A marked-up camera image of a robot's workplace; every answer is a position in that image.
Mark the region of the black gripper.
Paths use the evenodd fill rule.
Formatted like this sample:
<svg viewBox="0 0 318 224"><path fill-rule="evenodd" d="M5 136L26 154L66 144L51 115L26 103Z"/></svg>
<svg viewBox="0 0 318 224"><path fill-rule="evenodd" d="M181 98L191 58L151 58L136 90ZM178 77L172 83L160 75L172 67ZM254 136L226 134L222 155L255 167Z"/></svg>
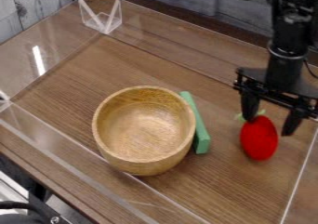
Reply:
<svg viewBox="0 0 318 224"><path fill-rule="evenodd" d="M282 80L269 81L266 69L243 67L237 69L237 74L234 89L241 94L242 116L247 122L257 116L262 99L290 109L282 136L293 135L303 119L318 118L318 87L303 77L286 84Z"/></svg>

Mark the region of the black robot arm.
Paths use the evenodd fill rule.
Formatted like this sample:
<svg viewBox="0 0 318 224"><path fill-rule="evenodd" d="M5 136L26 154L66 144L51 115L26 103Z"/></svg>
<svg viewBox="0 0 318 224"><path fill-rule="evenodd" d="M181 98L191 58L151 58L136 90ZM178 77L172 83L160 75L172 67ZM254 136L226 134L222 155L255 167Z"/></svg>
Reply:
<svg viewBox="0 0 318 224"><path fill-rule="evenodd" d="M237 70L234 89L241 94L243 119L255 120L266 100L290 110L282 134L290 136L305 119L318 118L318 86L302 74L309 50L318 47L318 0L267 0L274 35L269 41L267 67Z"/></svg>

